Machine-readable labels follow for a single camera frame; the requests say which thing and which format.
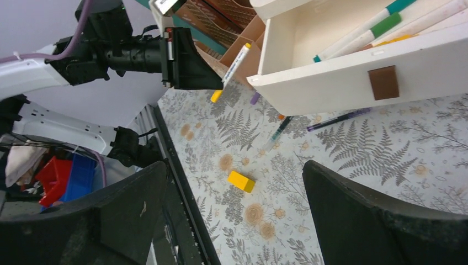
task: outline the white drawer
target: white drawer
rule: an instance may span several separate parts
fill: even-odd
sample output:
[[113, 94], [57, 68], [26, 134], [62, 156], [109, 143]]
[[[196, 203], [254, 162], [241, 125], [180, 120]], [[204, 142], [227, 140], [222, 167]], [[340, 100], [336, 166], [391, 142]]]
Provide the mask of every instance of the white drawer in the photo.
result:
[[[313, 58], [392, 0], [252, 0], [267, 22], [249, 83], [283, 115], [394, 104], [468, 92], [468, 23], [314, 63]], [[418, 0], [401, 23], [450, 0]], [[368, 71], [396, 67], [400, 96], [375, 100]]]

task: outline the white cloth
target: white cloth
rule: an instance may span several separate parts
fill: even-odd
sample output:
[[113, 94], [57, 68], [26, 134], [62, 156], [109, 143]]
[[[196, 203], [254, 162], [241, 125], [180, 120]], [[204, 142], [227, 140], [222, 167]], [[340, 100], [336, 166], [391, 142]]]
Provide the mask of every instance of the white cloth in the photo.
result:
[[44, 147], [13, 146], [8, 154], [8, 162], [5, 168], [6, 186], [11, 187], [20, 178], [21, 184], [29, 184], [32, 174], [27, 174], [27, 172], [37, 167], [38, 161], [46, 151], [47, 148]]

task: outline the table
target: table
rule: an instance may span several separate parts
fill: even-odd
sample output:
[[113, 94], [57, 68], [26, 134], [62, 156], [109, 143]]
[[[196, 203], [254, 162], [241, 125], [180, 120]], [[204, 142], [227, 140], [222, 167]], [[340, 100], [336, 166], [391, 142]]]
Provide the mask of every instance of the table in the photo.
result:
[[[231, 83], [211, 91], [170, 89], [158, 102], [222, 264], [323, 264], [302, 167], [315, 160], [407, 202], [468, 214], [468, 95], [375, 108], [318, 130], [341, 113], [293, 118], [269, 152], [278, 112]], [[227, 182], [235, 170], [251, 194]]]

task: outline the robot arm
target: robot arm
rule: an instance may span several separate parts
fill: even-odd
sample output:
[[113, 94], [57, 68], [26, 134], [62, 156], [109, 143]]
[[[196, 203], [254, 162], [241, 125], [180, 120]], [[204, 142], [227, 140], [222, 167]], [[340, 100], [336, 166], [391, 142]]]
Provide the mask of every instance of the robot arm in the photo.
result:
[[[76, 11], [77, 18], [82, 4]], [[126, 71], [161, 73], [163, 84], [175, 89], [222, 89], [221, 78], [197, 53], [190, 30], [169, 27], [169, 18], [154, 6], [152, 11], [161, 36], [144, 35], [144, 31], [132, 36], [121, 0], [94, 1], [82, 38], [70, 56], [55, 61], [26, 59], [1, 64], [0, 135], [46, 137], [94, 150], [124, 166], [145, 167], [157, 161], [160, 155], [139, 145], [138, 134], [130, 129], [86, 123], [52, 112], [22, 95], [46, 87], [109, 80], [109, 68], [121, 77]], [[38, 52], [59, 54], [70, 40], [61, 39]]]

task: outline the zip tie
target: zip tie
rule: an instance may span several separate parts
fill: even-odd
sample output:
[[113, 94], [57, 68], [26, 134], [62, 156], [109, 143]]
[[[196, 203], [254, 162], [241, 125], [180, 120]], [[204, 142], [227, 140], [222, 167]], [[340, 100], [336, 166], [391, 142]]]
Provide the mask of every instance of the zip tie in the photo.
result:
[[19, 57], [19, 52], [14, 51], [14, 52], [13, 52], [13, 55], [18, 59], [18, 61], [22, 61], [22, 60], [23, 60], [23, 59], [21, 59], [21, 57]]
[[75, 152], [76, 152], [76, 150], [78, 150], [78, 147], [79, 147], [79, 145], [77, 145], [77, 146], [75, 147], [75, 149], [73, 150], [73, 152], [72, 152], [72, 153], [75, 153]]

